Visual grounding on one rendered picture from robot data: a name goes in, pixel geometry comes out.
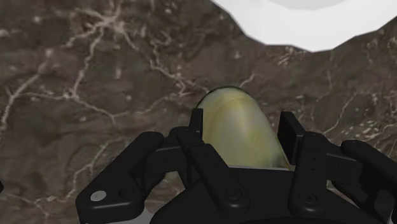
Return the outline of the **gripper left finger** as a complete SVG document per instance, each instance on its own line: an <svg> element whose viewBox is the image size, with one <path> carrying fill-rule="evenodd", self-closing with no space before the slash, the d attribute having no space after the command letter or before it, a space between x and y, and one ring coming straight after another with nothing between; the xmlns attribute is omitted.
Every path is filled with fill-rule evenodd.
<svg viewBox="0 0 397 224"><path fill-rule="evenodd" d="M250 196L216 150L202 140L203 111L187 127L139 134L77 196L80 224L137 221L152 189L177 171L185 190L166 203L149 224L241 224Z"/></svg>

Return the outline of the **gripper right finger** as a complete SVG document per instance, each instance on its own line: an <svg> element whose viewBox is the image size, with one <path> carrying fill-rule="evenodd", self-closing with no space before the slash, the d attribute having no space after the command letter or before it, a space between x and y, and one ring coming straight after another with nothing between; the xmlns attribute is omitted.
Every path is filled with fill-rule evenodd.
<svg viewBox="0 0 397 224"><path fill-rule="evenodd" d="M397 221L397 162L358 140L337 146L281 112L277 138L295 172L292 216L319 221Z"/></svg>

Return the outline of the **yellow-green rounded fruit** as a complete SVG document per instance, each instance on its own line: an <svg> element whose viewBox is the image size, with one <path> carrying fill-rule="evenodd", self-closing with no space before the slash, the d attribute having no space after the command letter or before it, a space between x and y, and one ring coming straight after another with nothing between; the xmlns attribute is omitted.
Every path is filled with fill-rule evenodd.
<svg viewBox="0 0 397 224"><path fill-rule="evenodd" d="M231 167L292 167L257 101L239 87L216 88L197 104L203 110L202 139Z"/></svg>

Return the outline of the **white rounded object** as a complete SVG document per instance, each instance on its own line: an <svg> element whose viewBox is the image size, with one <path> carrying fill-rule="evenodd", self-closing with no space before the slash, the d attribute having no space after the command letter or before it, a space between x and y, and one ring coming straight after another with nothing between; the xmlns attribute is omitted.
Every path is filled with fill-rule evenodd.
<svg viewBox="0 0 397 224"><path fill-rule="evenodd" d="M397 17L397 0L211 0L265 45L332 50Z"/></svg>

